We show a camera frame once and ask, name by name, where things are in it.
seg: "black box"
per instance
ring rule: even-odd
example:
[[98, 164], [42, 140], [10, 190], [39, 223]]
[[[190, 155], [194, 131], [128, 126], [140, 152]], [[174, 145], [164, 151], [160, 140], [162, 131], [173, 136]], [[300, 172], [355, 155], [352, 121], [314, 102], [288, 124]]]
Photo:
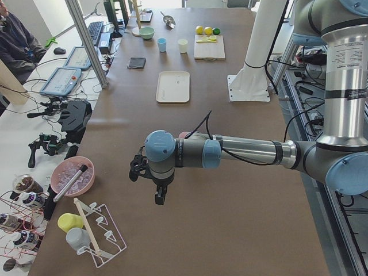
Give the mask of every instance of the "black box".
[[111, 33], [101, 33], [99, 38], [98, 49], [102, 55], [110, 53], [113, 40], [111, 39]]

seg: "lime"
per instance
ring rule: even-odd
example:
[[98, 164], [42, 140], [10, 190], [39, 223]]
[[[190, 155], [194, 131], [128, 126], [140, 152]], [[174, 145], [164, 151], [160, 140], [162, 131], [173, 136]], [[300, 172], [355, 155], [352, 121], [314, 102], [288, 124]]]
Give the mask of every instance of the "lime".
[[208, 36], [212, 35], [212, 28], [211, 27], [206, 27], [205, 28], [205, 34], [208, 35]]
[[220, 29], [219, 29], [219, 28], [214, 28], [214, 29], [212, 30], [212, 32], [213, 32], [213, 34], [214, 34], [214, 35], [219, 35], [219, 34], [221, 33], [221, 31], [220, 31]]
[[195, 33], [198, 34], [198, 35], [203, 34], [203, 26], [197, 26], [195, 28]]

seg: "blue joint cap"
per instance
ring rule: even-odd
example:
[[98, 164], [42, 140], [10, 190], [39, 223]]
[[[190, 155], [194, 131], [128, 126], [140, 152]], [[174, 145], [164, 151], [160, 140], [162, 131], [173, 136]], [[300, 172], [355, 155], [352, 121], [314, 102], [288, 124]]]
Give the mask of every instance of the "blue joint cap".
[[351, 13], [362, 17], [368, 17], [367, 0], [340, 0], [340, 3]]
[[221, 160], [221, 146], [219, 141], [206, 140], [202, 151], [202, 167], [217, 168]]
[[357, 152], [341, 158], [328, 170], [326, 185], [349, 196], [368, 191], [367, 164], [367, 152]]
[[145, 154], [148, 160], [160, 162], [166, 160], [175, 150], [175, 139], [166, 131], [154, 131], [147, 136]]
[[320, 46], [326, 45], [326, 42], [320, 36], [307, 36], [305, 34], [293, 33], [293, 41], [296, 45], [302, 46]]

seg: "keyboard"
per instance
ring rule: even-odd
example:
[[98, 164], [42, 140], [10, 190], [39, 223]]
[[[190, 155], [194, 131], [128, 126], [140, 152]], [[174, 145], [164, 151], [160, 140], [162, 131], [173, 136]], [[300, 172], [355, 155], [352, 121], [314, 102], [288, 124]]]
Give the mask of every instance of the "keyboard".
[[98, 46], [99, 37], [104, 27], [103, 21], [92, 22], [88, 25], [88, 32], [92, 38], [92, 42], [94, 46]]

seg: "blue cup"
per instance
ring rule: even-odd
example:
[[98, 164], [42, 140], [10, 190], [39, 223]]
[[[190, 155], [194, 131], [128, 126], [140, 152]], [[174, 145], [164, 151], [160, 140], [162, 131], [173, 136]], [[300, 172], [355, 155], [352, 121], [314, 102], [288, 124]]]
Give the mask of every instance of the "blue cup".
[[166, 52], [166, 39], [157, 39], [157, 45], [160, 52]]

